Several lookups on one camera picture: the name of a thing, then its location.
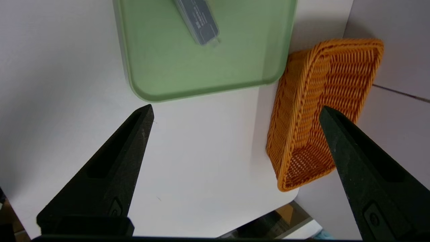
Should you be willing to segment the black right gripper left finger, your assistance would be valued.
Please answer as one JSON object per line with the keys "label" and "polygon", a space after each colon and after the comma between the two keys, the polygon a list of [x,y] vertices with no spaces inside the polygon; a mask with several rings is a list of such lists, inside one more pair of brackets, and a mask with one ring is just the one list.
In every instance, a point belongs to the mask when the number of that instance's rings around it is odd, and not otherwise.
{"label": "black right gripper left finger", "polygon": [[136,109],[37,215],[43,236],[132,236],[131,201],[155,119]]}

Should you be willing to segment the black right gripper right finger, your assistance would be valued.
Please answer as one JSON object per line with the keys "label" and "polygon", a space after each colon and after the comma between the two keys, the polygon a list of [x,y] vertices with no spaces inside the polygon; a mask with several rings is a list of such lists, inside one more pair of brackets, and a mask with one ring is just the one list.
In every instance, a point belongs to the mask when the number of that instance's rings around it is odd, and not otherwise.
{"label": "black right gripper right finger", "polygon": [[319,116],[364,241],[428,241],[430,192],[340,111]]}

